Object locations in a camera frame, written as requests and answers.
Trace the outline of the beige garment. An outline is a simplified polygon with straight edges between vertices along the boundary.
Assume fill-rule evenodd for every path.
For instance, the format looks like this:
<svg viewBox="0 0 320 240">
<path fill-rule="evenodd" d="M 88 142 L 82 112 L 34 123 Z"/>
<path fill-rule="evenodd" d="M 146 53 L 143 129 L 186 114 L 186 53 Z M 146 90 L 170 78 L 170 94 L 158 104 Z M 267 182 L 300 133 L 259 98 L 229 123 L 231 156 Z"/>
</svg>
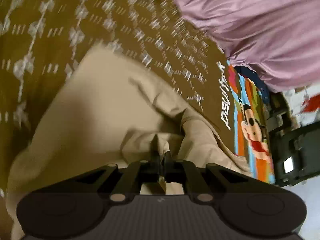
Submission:
<svg viewBox="0 0 320 240">
<path fill-rule="evenodd" d="M 25 234 L 18 203 L 27 194 L 114 163 L 163 158 L 197 167 L 215 163 L 251 175 L 217 129 L 163 79 L 106 46 L 93 47 L 42 117 L 30 145 L 9 172 L 6 206 L 12 239 Z"/>
</svg>

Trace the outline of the dark blue patterned cloth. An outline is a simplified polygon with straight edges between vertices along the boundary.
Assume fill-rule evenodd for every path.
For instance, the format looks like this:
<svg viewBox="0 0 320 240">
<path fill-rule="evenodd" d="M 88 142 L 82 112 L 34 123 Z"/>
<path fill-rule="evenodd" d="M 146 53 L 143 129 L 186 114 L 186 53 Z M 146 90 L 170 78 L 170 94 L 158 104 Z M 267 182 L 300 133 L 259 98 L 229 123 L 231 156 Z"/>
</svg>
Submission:
<svg viewBox="0 0 320 240">
<path fill-rule="evenodd" d="M 260 79 L 256 72 L 245 67 L 245 66 L 236 66 L 234 69 L 238 74 L 242 75 L 245 78 L 249 78 L 255 86 L 261 91 L 262 100 L 265 104 L 270 103 L 270 93 L 267 85 Z"/>
</svg>

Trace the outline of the black office chair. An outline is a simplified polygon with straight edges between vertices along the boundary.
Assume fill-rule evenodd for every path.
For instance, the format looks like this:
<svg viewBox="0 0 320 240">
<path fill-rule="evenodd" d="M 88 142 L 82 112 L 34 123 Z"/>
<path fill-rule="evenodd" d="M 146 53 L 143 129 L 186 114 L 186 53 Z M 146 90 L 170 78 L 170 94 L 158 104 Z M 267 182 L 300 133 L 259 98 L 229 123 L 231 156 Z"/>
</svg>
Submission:
<svg viewBox="0 0 320 240">
<path fill-rule="evenodd" d="M 319 121 L 293 128 L 282 101 L 267 105 L 267 131 L 276 184 L 296 185 L 319 176 Z"/>
</svg>

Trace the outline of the red hanging cloth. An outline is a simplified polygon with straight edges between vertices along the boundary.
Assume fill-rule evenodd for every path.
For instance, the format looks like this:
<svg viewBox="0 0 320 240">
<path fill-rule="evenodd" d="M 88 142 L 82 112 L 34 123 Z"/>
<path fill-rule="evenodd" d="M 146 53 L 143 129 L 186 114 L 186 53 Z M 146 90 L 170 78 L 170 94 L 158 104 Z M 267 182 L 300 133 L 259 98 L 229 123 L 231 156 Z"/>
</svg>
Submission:
<svg viewBox="0 0 320 240">
<path fill-rule="evenodd" d="M 305 100 L 302 104 L 302 113 L 312 113 L 320 108 L 320 95 L 311 97 L 309 100 Z"/>
</svg>

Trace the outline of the colourful cartoon bedspread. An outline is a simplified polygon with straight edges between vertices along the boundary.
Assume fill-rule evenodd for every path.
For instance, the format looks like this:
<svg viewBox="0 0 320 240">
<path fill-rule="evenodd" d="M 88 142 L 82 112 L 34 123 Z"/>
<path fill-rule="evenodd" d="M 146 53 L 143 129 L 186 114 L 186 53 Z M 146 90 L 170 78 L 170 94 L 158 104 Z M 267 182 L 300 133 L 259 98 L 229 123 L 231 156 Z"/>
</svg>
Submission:
<svg viewBox="0 0 320 240">
<path fill-rule="evenodd" d="M 58 92 L 95 46 L 163 79 L 244 157 L 251 177 L 274 182 L 267 140 L 258 157 L 241 127 L 240 100 L 265 130 L 261 94 L 220 46 L 186 21 L 174 0 L 1 0 L 1 236 L 12 239 L 9 172 Z"/>
</svg>

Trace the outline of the pink curtain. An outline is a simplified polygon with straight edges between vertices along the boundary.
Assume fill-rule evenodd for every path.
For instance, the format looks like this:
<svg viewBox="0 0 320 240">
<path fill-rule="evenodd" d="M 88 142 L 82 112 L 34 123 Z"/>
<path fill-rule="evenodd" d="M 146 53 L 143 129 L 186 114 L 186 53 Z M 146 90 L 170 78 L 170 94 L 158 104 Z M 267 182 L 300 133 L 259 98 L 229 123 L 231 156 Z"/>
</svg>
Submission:
<svg viewBox="0 0 320 240">
<path fill-rule="evenodd" d="M 252 68 L 270 90 L 319 81 L 319 0 L 174 0 L 234 66 Z"/>
</svg>

